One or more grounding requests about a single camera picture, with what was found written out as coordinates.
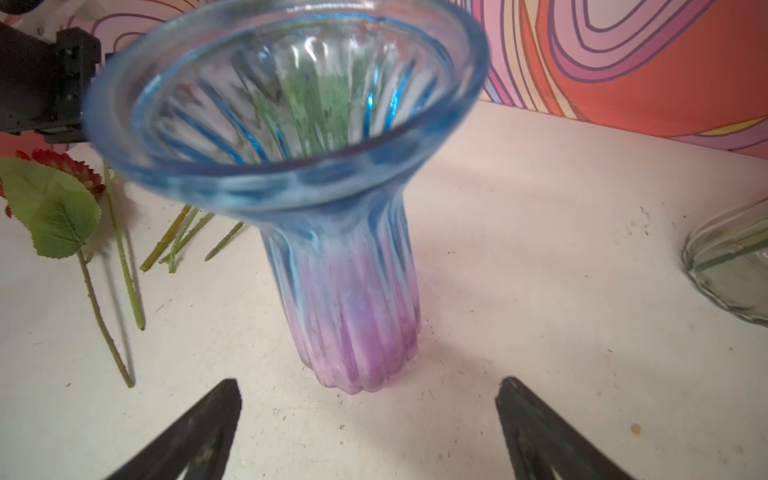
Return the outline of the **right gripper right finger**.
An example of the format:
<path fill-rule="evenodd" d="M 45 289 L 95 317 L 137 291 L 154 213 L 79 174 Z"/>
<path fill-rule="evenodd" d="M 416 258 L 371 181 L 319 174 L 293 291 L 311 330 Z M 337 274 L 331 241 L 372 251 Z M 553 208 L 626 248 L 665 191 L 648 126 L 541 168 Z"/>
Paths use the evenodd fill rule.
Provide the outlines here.
<path fill-rule="evenodd" d="M 632 479 L 518 378 L 495 404 L 517 479 Z"/>

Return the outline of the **clear ribbed glass vase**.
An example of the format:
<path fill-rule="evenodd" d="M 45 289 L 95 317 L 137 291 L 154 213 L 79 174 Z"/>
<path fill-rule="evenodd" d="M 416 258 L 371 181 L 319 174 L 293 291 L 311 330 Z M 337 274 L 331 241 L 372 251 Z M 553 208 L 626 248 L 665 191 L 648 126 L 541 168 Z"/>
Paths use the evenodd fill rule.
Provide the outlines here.
<path fill-rule="evenodd" d="M 767 325 L 767 199 L 693 229 L 682 252 L 685 272 L 707 299 L 737 318 Z"/>

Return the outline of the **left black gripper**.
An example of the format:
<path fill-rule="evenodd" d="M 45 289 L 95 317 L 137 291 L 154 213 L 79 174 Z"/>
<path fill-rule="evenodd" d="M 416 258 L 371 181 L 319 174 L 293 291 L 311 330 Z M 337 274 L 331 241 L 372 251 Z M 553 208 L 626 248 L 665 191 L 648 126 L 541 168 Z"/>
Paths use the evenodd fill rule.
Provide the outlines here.
<path fill-rule="evenodd" d="M 74 27 L 51 44 L 1 26 L 1 131 L 32 131 L 48 144 L 83 143 L 83 100 L 101 63 L 101 43 Z"/>

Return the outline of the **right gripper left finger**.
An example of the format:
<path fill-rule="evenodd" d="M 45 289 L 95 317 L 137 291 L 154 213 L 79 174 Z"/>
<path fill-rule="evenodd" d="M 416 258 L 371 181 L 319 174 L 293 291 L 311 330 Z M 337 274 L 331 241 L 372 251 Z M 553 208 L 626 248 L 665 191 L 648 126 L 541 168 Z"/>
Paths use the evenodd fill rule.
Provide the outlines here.
<path fill-rule="evenodd" d="M 221 479 L 241 409 L 237 381 L 221 381 L 110 478 Z"/>

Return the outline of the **purple glass vase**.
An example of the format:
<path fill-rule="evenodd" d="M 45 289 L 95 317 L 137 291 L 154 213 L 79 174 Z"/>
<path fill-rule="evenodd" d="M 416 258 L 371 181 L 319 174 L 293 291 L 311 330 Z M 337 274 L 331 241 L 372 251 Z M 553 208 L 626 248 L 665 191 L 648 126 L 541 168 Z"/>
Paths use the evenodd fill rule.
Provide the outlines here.
<path fill-rule="evenodd" d="M 489 66 L 447 1 L 220 1 L 109 59 L 84 130 L 127 180 L 255 226 L 302 362 L 374 392 L 421 326 L 404 189 Z"/>

